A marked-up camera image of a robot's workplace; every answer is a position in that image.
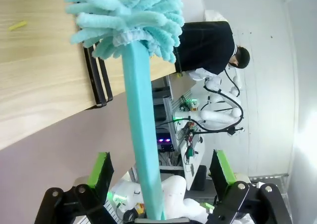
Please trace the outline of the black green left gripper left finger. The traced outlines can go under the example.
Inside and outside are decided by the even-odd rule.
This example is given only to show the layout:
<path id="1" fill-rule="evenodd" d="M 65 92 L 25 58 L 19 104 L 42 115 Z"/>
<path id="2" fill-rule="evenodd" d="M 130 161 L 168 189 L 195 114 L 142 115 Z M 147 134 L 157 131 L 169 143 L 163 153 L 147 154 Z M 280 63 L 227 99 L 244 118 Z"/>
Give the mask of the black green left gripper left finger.
<path id="1" fill-rule="evenodd" d="M 35 223 L 73 224 L 80 216 L 86 216 L 92 224 L 116 223 L 104 207 L 113 173 L 110 153 L 99 153 L 86 183 L 68 191 L 51 187 L 45 192 Z"/>

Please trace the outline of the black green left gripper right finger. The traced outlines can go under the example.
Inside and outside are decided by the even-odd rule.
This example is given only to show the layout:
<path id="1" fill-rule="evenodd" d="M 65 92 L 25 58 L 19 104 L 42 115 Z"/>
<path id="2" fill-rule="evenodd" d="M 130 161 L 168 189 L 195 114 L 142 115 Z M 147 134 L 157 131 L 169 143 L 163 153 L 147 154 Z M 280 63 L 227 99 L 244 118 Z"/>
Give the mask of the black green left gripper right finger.
<path id="1" fill-rule="evenodd" d="M 249 216 L 255 224 L 291 224 L 292 220 L 275 184 L 252 185 L 236 179 L 222 150 L 214 150 L 210 166 L 218 202 L 209 224 L 232 224 Z"/>

